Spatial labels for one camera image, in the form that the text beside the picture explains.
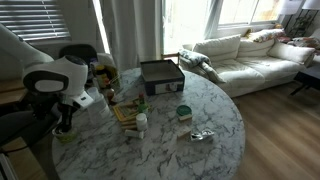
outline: white marble surface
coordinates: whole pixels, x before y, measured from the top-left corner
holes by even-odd
[[[64,179],[231,179],[245,145],[241,115],[231,99],[210,81],[184,71],[184,91],[146,97],[154,108],[143,140],[124,136],[112,114],[103,126],[93,128],[86,112],[75,114],[77,138],[69,144],[54,139],[53,161]],[[122,74],[123,101],[145,92],[140,69]],[[192,123],[178,121],[176,108],[188,105]],[[177,140],[186,127],[216,134],[190,142]]]

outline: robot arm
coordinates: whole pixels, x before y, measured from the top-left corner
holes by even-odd
[[[85,92],[88,67],[74,56],[53,60],[49,55],[33,48],[0,24],[0,48],[20,60],[23,66],[23,84],[36,93],[59,93],[62,109],[62,132],[71,128],[74,103],[87,108],[93,99]]]

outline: window blinds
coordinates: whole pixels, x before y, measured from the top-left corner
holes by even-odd
[[[0,0],[0,23],[25,41],[70,38],[57,0]]]

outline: green lid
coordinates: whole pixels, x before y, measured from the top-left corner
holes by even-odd
[[[181,105],[181,106],[179,106],[177,108],[177,113],[180,116],[185,116],[185,115],[188,115],[188,114],[192,114],[192,111],[191,111],[191,108],[189,106]]]

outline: black box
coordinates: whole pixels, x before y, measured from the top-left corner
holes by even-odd
[[[146,61],[140,64],[148,96],[183,91],[185,76],[172,60]]]

